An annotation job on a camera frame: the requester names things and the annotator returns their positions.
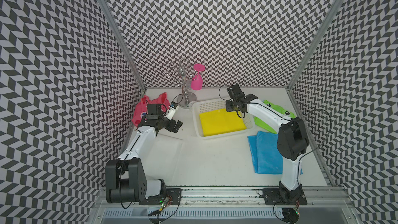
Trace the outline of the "yellow raincoat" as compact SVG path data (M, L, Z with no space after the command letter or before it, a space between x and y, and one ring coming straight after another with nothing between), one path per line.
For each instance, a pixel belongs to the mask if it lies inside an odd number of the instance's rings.
M226 109L201 113L199 117L204 136L214 136L247 129L243 119L239 118L236 112L227 112Z

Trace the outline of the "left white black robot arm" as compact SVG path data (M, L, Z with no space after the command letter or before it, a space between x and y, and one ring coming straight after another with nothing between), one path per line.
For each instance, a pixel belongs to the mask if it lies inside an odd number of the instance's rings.
M144 202L152 198L163 200L166 185L162 179L148 179L142 159L162 129L177 133L181 121L173 119L179 104L172 102L168 110L162 104L149 104L147 113L136 127L135 136L117 159L105 167L105 195L108 203Z

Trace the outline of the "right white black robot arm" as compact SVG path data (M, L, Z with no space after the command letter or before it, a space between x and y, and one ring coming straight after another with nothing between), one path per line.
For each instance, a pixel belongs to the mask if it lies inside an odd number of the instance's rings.
M281 114L263 103L253 94L244 94L238 84L227 88L230 99L226 100L228 112L251 114L268 124L278 135L277 149L283 157L283 174L279 190L269 197L280 203L294 204L304 199L300 175L301 160L307 152L309 138L304 120Z

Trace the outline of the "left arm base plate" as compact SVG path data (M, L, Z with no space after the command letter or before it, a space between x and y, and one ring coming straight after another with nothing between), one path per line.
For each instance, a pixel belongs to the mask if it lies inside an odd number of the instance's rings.
M139 202L139 205L160 206L167 198L170 205L180 205L181 194L181 188L167 188L165 193L144 199Z

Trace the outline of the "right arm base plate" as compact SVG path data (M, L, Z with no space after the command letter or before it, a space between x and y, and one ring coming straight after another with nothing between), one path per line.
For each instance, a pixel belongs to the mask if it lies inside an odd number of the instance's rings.
M264 198L265 201L265 205L268 206L274 204L292 205L292 206L308 205L304 191L300 187L292 191L286 189L278 189L278 188L269 188L269 189L264 188L261 189L261 192L262 192L262 197Z

